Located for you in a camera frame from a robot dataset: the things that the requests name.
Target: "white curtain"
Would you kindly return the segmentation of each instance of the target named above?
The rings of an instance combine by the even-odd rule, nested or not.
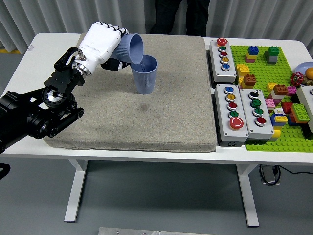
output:
[[[185,34],[186,1],[172,34]],[[154,0],[0,0],[0,42],[8,50],[27,50],[41,32],[82,33],[103,21],[149,33]],[[313,54],[312,0],[211,0],[207,36],[299,40]]]

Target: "table leg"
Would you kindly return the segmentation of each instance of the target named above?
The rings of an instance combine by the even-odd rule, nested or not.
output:
[[[86,174],[88,160],[76,160],[70,159],[70,163],[75,167],[75,177],[73,181],[72,190],[70,192],[67,212],[65,214],[64,221],[65,222],[75,222],[76,215],[79,207],[80,195],[84,185],[84,178]]]
[[[246,213],[246,222],[248,227],[259,227],[258,215],[256,213],[254,199],[252,195],[249,173],[257,165],[237,164],[241,195],[243,197],[244,208]]]

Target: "blue cup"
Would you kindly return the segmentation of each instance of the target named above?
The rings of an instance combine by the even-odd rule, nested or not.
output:
[[[132,64],[139,64],[143,57],[143,41],[139,34],[126,34],[113,51],[111,58]]]
[[[150,94],[156,84],[158,62],[150,55],[144,55],[140,64],[131,64],[135,85],[140,94]]]

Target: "gray cushion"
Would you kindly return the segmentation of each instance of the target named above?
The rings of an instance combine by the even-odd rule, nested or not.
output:
[[[84,115],[54,138],[52,147],[169,152],[212,152],[216,130],[204,40],[141,35],[145,54],[158,62],[155,90],[136,90],[130,66],[86,78],[73,94]]]

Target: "white table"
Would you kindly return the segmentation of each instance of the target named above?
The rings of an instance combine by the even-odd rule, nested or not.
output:
[[[54,63],[67,49],[76,46],[79,37],[80,34],[62,33],[41,33],[36,35],[3,94],[7,91],[22,94],[44,87],[44,81],[54,71]],[[208,50],[211,40],[216,40],[216,38],[205,38],[204,40],[206,50]],[[292,70],[300,63],[312,61],[305,46],[299,41],[261,39],[228,40],[231,45],[279,46],[282,48]],[[249,173],[258,164],[313,165],[312,153],[249,152],[246,151],[244,146],[241,148],[217,146],[214,153],[69,150],[51,148],[43,140],[36,140],[28,136],[9,147],[2,156],[69,159],[76,168],[76,173],[65,215],[66,222],[74,222],[76,220],[88,160],[236,164],[249,227],[259,226],[249,181]]]

